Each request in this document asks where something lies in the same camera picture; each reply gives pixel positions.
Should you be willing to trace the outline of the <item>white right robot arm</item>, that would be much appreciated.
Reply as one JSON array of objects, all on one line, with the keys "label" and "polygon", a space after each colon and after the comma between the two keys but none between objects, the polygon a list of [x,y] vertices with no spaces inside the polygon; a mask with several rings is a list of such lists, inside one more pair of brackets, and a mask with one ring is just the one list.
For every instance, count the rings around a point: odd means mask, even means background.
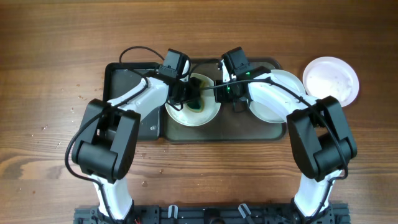
[{"label": "white right robot arm", "polygon": [[333,184],[348,177],[348,163],[357,146],[343,109],[332,96],[323,99],[302,93],[266,67],[228,71],[228,80],[216,81],[217,101],[242,97],[277,113],[290,135],[292,154],[302,173],[293,198],[293,210],[301,221],[313,223],[330,210]]}]

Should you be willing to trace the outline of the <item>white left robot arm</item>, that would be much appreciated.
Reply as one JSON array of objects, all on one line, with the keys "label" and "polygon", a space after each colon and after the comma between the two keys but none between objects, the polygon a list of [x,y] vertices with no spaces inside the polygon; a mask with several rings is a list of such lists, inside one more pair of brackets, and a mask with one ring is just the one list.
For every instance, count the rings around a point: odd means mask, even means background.
[{"label": "white left robot arm", "polygon": [[134,200],[126,182],[139,126],[151,111],[169,102],[197,99],[204,84],[170,77],[146,77],[131,90],[86,107],[77,133],[65,152],[65,166],[78,179],[93,183],[99,205],[75,210],[75,223],[135,223]]}]

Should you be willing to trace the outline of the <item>light blue plate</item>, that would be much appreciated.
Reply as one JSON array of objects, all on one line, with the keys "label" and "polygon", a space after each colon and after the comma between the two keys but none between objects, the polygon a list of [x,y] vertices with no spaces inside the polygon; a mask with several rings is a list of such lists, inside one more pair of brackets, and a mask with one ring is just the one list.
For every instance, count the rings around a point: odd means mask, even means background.
[{"label": "light blue plate", "polygon": [[[292,73],[273,69],[271,73],[261,75],[259,79],[271,76],[271,80],[287,87],[298,96],[305,95],[302,82]],[[260,120],[268,123],[286,122],[286,116],[294,110],[305,106],[285,90],[268,83],[252,82],[248,84],[249,96],[252,99],[249,109]]]}]

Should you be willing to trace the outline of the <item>green yellow sponge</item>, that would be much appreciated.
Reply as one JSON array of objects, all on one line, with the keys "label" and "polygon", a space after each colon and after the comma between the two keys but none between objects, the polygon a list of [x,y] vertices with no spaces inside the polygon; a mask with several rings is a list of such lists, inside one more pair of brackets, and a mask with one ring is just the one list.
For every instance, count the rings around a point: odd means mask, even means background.
[{"label": "green yellow sponge", "polygon": [[[193,78],[190,81],[190,84],[193,85],[193,87],[197,87],[197,88],[204,88],[205,87],[205,82],[203,80],[200,80],[198,78]],[[203,111],[204,109],[204,102],[203,99],[200,96],[200,92],[198,92],[197,97],[188,101],[187,102],[187,107],[189,110],[196,112],[196,113],[200,113]]]}]

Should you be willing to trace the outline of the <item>grey serving tray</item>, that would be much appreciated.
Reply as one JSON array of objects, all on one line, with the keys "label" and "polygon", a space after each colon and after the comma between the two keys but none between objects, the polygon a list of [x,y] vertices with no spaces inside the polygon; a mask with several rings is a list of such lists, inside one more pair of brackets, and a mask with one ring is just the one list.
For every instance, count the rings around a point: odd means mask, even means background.
[{"label": "grey serving tray", "polygon": [[184,126],[174,121],[165,109],[162,135],[172,142],[274,141],[286,133],[286,124],[268,123],[257,118],[243,102],[221,103],[218,114],[201,126]]}]

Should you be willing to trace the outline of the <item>pink white plate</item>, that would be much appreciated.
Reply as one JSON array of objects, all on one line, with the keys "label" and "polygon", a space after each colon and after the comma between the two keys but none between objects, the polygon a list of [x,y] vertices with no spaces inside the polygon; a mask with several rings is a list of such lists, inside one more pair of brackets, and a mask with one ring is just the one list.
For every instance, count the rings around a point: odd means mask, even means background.
[{"label": "pink white plate", "polygon": [[312,60],[303,71],[302,82],[309,95],[319,99],[332,96],[342,107],[350,105],[359,95],[355,70],[336,57]]}]

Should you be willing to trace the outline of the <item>cream white plate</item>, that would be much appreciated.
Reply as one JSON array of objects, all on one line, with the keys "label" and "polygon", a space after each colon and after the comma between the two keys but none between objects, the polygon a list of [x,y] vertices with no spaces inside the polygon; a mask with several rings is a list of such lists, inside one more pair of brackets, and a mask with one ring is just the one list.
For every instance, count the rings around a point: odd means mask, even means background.
[{"label": "cream white plate", "polygon": [[179,124],[191,127],[204,125],[215,118],[221,108],[221,103],[215,101],[213,90],[201,90],[200,96],[204,102],[204,109],[200,113],[189,110],[186,103],[180,111],[168,104],[165,105],[165,109],[169,116]]}]

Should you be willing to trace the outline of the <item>black water tray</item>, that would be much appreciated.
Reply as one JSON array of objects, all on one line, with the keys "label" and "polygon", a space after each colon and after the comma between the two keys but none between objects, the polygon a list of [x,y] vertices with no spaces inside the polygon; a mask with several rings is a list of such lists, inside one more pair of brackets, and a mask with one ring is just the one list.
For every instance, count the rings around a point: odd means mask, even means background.
[{"label": "black water tray", "polygon": [[[131,72],[131,70],[145,74],[155,66],[155,62],[109,63],[104,72],[102,100],[108,101],[110,99],[117,98],[139,84],[141,77],[136,73]],[[138,140],[158,140],[161,133],[161,116],[162,108],[157,107],[141,120]]]}]

